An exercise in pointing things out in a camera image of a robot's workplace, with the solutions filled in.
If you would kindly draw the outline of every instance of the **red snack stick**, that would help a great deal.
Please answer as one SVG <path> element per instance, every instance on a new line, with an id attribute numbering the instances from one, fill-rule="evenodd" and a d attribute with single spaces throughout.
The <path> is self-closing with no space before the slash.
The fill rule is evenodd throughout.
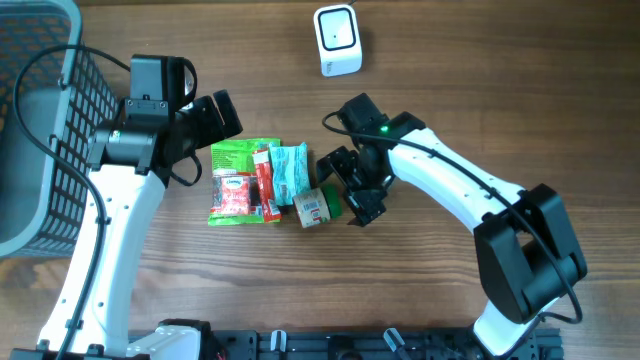
<path id="1" fill-rule="evenodd" d="M 262 203 L 262 216 L 264 222 L 272 222 L 282 219 L 282 214 L 276 206 L 273 194 L 273 174 L 269 162 L 269 150 L 257 150 L 253 152 L 253 163 L 256 166 L 256 176 L 260 189 L 260 202 Z"/>
<path id="2" fill-rule="evenodd" d="M 251 200 L 249 197 L 248 176 L 223 176 L 220 184 L 222 203 L 219 213 L 225 215 L 249 215 Z"/>

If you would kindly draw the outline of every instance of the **wooden table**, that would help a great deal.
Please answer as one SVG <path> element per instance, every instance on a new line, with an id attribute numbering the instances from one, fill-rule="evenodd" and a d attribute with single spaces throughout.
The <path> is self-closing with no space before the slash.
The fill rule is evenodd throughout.
<path id="1" fill-rule="evenodd" d="M 590 273 L 585 313 L 562 329 L 567 359 L 637 358 L 640 345 L 640 7 L 599 1 L 356 4 L 359 73 L 320 74 L 312 15 L 323 3 L 84 7 L 87 44 L 127 60 L 184 56 L 199 93 L 226 88 L 242 138 L 307 142 L 312 158 L 348 144 L 320 125 L 367 92 L 407 110 L 492 174 L 562 194 Z M 128 77 L 102 64 L 126 94 Z M 205 174 L 209 152 L 198 152 Z M 189 162 L 177 171 L 194 174 Z M 366 228 L 349 214 L 304 232 L 207 226 L 211 183 L 173 184 L 146 240 L 131 329 L 209 320 L 215 329 L 466 326 L 486 297 L 473 238 L 417 189 L 397 183 Z M 0 357 L 34 346 L 68 260 L 0 262 Z M 554 307 L 571 314 L 566 299 Z"/>

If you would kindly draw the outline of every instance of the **black cable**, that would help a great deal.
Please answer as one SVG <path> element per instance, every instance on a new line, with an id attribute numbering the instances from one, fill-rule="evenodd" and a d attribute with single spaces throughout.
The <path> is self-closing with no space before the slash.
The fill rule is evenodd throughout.
<path id="1" fill-rule="evenodd" d="M 471 180 L 473 180 L 482 189 L 487 191 L 491 196 L 493 196 L 496 199 L 498 199 L 498 201 L 500 201 L 506 207 L 506 209 L 509 212 L 509 214 L 511 214 L 511 216 L 513 216 L 514 219 L 521 226 L 524 227 L 525 231 L 527 231 L 529 234 L 531 234 L 531 236 L 533 236 L 533 239 L 542 248 L 545 256 L 547 257 L 547 259 L 551 263 L 551 266 L 555 270 L 556 274 L 558 274 L 558 277 L 560 278 L 560 282 L 562 282 L 562 285 L 563 285 L 564 289 L 566 290 L 567 295 L 569 296 L 569 299 L 571 300 L 571 303 L 573 305 L 573 309 L 575 310 L 575 314 L 576 314 L 575 318 L 569 318 L 569 317 L 564 316 L 564 315 L 560 315 L 560 314 L 557 314 L 557 313 L 546 312 L 545 311 L 545 312 L 541 312 L 540 314 L 538 314 L 537 317 L 541 321 L 544 321 L 545 318 L 550 317 L 550 318 L 554 318 L 554 319 L 560 320 L 560 321 L 568 323 L 568 324 L 578 324 L 578 323 L 580 323 L 582 321 L 582 317 L 583 317 L 582 307 L 580 306 L 580 302 L 578 301 L 578 297 L 576 296 L 576 293 L 573 291 L 573 288 L 571 287 L 571 284 L 569 284 L 569 280 L 567 280 L 567 277 L 565 276 L 564 272 L 560 269 L 560 265 L 558 264 L 558 262 L 556 261 L 555 257 L 551 253 L 551 250 L 549 250 L 549 247 L 547 246 L 547 244 L 545 244 L 545 242 L 542 240 L 542 237 L 540 236 L 540 234 L 538 234 L 538 232 L 531 226 L 531 224 L 529 224 L 529 222 L 525 218 L 523 218 L 522 215 L 520 215 L 520 213 L 518 213 L 513 208 L 511 203 L 509 201 L 507 201 L 507 199 L 505 199 L 502 195 L 500 195 L 500 193 L 494 187 L 489 186 L 487 183 L 482 181 L 482 179 L 477 177 L 475 174 L 473 174 L 472 172 L 467 170 L 462 165 L 460 165 L 457 162 L 449 159 L 445 155 L 440 154 L 438 151 L 436 151 L 434 149 L 431 149 L 431 148 L 428 148 L 426 146 L 423 146 L 423 145 L 420 145 L 420 144 L 416 144 L 416 143 L 411 142 L 411 141 L 402 140 L 402 139 L 391 139 L 391 138 L 387 138 L 387 137 L 384 137 L 384 136 L 352 133 L 352 132 L 345 131 L 345 130 L 340 130 L 340 129 L 337 129 L 337 128 L 334 128 L 334 127 L 328 125 L 327 124 L 327 120 L 330 117 L 336 116 L 336 115 L 338 115 L 338 112 L 334 111 L 334 112 L 328 114 L 327 116 L 325 116 L 322 119 L 322 125 L 326 129 L 328 129 L 329 131 L 333 131 L 333 132 L 335 132 L 337 134 L 341 134 L 341 135 L 350 136 L 352 138 L 370 139 L 370 140 L 377 140 L 377 141 L 386 141 L 386 142 L 391 142 L 391 143 L 395 143 L 395 144 L 409 146 L 409 147 L 424 151 L 427 154 L 435 156 L 435 157 L 439 158 L 440 160 L 444 161 L 445 163 L 451 165 L 453 168 L 455 168 L 456 170 L 460 171 L 463 175 L 465 175 L 468 178 L 470 178 Z"/>
<path id="2" fill-rule="evenodd" d="M 179 182 L 181 185 L 184 185 L 184 186 L 193 186 L 195 183 L 198 182 L 198 180 L 200 180 L 200 176 L 202 176 L 202 164 L 200 163 L 200 159 L 198 159 L 198 157 L 196 156 L 196 153 L 192 152 L 189 157 L 196 164 L 196 169 L 198 170 L 198 173 L 196 174 L 196 178 L 195 178 L 195 180 L 193 180 L 193 182 L 189 182 L 189 181 L 181 178 L 176 173 L 174 173 L 173 170 L 169 174 L 169 176 L 171 176 L 171 178 L 173 180 Z"/>
<path id="3" fill-rule="evenodd" d="M 58 51 L 64 51 L 64 50 L 69 50 L 69 49 L 77 49 L 77 50 L 82 50 L 82 51 L 86 51 L 89 53 L 93 53 L 95 55 L 98 55 L 102 58 L 105 58 L 111 62 L 113 62 L 114 64 L 118 65 L 119 67 L 130 71 L 129 67 L 127 65 L 125 65 L 123 62 L 121 62 L 120 60 L 114 58 L 113 56 L 104 53 L 100 50 L 97 49 L 93 49 L 84 45 L 70 45 L 70 44 L 62 44 L 62 45 L 56 45 L 56 46 L 52 46 L 49 48 L 46 48 L 40 52 L 38 52 L 37 54 L 35 54 L 34 56 L 32 56 L 29 61 L 27 62 L 27 64 L 22 68 L 22 70 L 20 70 L 20 73 L 18 74 L 18 77 L 16 77 L 16 82 L 13 88 L 13 111 L 15 113 L 16 119 L 18 120 L 18 125 L 20 127 L 20 130 L 22 131 L 22 133 L 24 134 L 24 136 L 31 142 L 33 143 L 38 149 L 40 149 L 42 152 L 44 152 L 46 155 L 50 156 L 51 158 L 53 158 L 53 160 L 56 161 L 56 163 L 58 164 L 58 166 L 61 166 L 62 168 L 64 168 L 65 170 L 73 173 L 79 180 L 80 182 L 82 182 L 87 189 L 89 189 L 89 192 L 91 193 L 91 195 L 94 198 L 95 204 L 96 204 L 96 208 L 98 210 L 98 218 L 97 218 L 97 223 L 98 223 L 98 231 L 97 231 L 97 235 L 96 235 L 96 244 L 93 248 L 93 253 L 91 255 L 91 261 L 89 262 L 89 268 L 87 270 L 87 276 L 85 277 L 84 283 L 82 285 L 82 289 L 80 290 L 80 295 L 78 296 L 78 303 L 76 304 L 75 309 L 73 310 L 73 315 L 71 316 L 71 321 L 69 322 L 69 328 L 67 330 L 67 333 L 64 337 L 64 340 L 62 341 L 62 344 L 60 345 L 60 349 L 58 350 L 58 355 L 56 356 L 56 360 L 61 360 L 64 356 L 64 354 L 67 352 L 67 349 L 69 348 L 69 345 L 71 344 L 71 341 L 73 340 L 73 336 L 75 335 L 76 329 L 79 327 L 80 325 L 80 316 L 82 315 L 82 310 L 84 309 L 86 302 L 87 302 L 87 296 L 89 295 L 89 290 L 91 289 L 91 285 L 94 281 L 95 278 L 95 273 L 96 273 L 96 268 L 98 265 L 98 261 L 100 259 L 100 253 L 102 251 L 102 246 L 104 243 L 104 236 L 105 236 L 105 225 L 106 225 L 106 214 L 107 214 L 107 210 L 106 207 L 104 205 L 104 200 L 102 199 L 102 196 L 100 196 L 100 192 L 98 191 L 98 189 L 95 187 L 95 185 L 91 182 L 91 180 L 89 180 L 89 177 L 87 175 L 85 175 L 84 173 L 82 173 L 81 171 L 79 171 L 78 169 L 76 169 L 75 167 L 73 167 L 72 164 L 70 164 L 69 162 L 67 162 L 65 159 L 63 159 L 62 157 L 58 156 L 58 154 L 54 153 L 53 151 L 51 151 L 51 149 L 49 149 L 45 144 L 41 143 L 32 133 L 31 131 L 29 131 L 29 129 L 27 128 L 27 125 L 24 122 L 24 119 L 22 118 L 22 114 L 20 113 L 20 85 L 22 83 L 22 79 L 24 78 L 25 74 L 27 73 L 27 71 L 29 70 L 29 68 L 31 68 L 31 66 L 38 61 L 40 58 L 52 54 L 54 52 L 58 52 Z M 119 115 L 119 111 L 121 111 L 122 107 L 119 107 L 119 109 L 116 109 L 116 115 Z"/>

